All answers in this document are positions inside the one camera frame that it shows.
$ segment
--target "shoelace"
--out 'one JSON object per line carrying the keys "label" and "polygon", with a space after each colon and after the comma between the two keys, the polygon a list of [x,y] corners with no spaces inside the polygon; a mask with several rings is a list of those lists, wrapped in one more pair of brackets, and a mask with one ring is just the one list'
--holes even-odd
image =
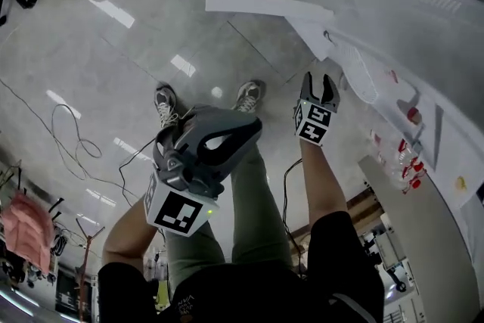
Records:
{"label": "shoelace", "polygon": [[173,113],[173,108],[168,104],[157,105],[157,110],[160,115],[161,129],[175,124],[178,121],[178,114]]}
{"label": "shoelace", "polygon": [[242,112],[249,112],[254,108],[256,105],[257,100],[252,96],[245,96],[241,99],[241,101],[237,104],[236,110],[240,110]]}

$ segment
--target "sneaker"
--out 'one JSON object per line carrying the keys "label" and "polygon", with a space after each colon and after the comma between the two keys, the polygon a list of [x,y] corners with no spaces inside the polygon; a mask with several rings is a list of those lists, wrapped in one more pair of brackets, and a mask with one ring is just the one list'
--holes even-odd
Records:
{"label": "sneaker", "polygon": [[154,106],[160,115],[162,129],[178,122],[178,114],[175,113],[176,95],[168,85],[161,85],[154,92]]}
{"label": "sneaker", "polygon": [[237,102],[232,109],[244,113],[255,112],[257,104],[264,96],[264,89],[263,81],[254,80],[244,83],[239,89]]}

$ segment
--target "forearm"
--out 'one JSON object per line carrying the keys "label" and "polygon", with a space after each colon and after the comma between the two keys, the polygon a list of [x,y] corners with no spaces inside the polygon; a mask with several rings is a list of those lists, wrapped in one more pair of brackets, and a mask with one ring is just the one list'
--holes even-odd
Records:
{"label": "forearm", "polygon": [[140,269],[157,228],[146,223],[143,198],[115,224],[103,249],[103,264],[124,262]]}
{"label": "forearm", "polygon": [[348,211],[340,184],[331,171],[323,150],[300,140],[302,168],[309,205],[309,226],[318,219],[336,211]]}

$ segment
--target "tiled floor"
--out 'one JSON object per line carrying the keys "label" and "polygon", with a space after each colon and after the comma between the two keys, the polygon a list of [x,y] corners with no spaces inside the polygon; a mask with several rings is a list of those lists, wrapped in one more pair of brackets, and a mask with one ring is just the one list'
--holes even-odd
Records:
{"label": "tiled floor", "polygon": [[[158,81],[170,82],[188,106],[204,102],[230,107],[241,83],[263,79],[267,96],[260,112],[265,128],[259,146],[282,207],[284,170],[299,157],[291,116],[303,74],[329,71],[339,79],[339,67],[317,63],[289,24],[276,17],[206,13],[204,0],[91,1],[109,1],[135,21],[127,28],[89,0],[39,0],[31,11],[12,5],[8,24],[0,28],[0,42],[20,27],[2,47],[0,77],[48,126],[56,104],[48,96],[52,92],[78,110],[81,136],[102,150],[98,159],[80,150],[79,161],[92,176],[119,184],[118,166],[129,157],[119,140],[139,149],[159,128],[152,103]],[[37,186],[52,198],[65,199],[59,221],[78,231],[74,217],[82,214],[109,230],[128,208],[119,187],[79,180],[64,167],[54,140],[23,103],[4,87],[0,87],[0,101],[0,146],[13,159],[22,159],[27,176]],[[342,106],[347,101],[343,96]],[[346,194],[353,195],[362,185],[355,162],[364,148],[349,116],[340,117],[341,131],[336,132],[344,136],[334,136],[327,152],[336,155],[331,164]],[[54,124],[56,136],[73,153],[77,139],[72,117],[59,109]],[[145,153],[150,156],[150,148]],[[69,157],[66,163],[84,178]],[[124,169],[126,187],[141,196],[150,172],[149,160],[135,159]],[[300,171],[293,173],[288,188],[288,220],[291,228],[298,228],[307,223]],[[228,255],[232,235],[229,185],[220,204],[223,216],[214,218],[213,228]],[[85,219],[82,222],[92,232],[99,228]],[[94,253],[100,254],[106,236],[105,231],[95,240]],[[155,245],[162,243],[156,240]],[[82,249],[68,247],[63,259],[79,265],[82,255]],[[88,271],[94,272],[98,264],[92,256]]]}

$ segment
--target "pink jacket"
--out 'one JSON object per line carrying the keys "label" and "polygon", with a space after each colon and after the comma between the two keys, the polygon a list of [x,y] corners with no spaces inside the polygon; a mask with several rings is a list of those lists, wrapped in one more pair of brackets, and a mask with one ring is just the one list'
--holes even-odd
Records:
{"label": "pink jacket", "polygon": [[11,252],[48,274],[54,226],[50,214],[18,191],[2,213],[5,244]]}

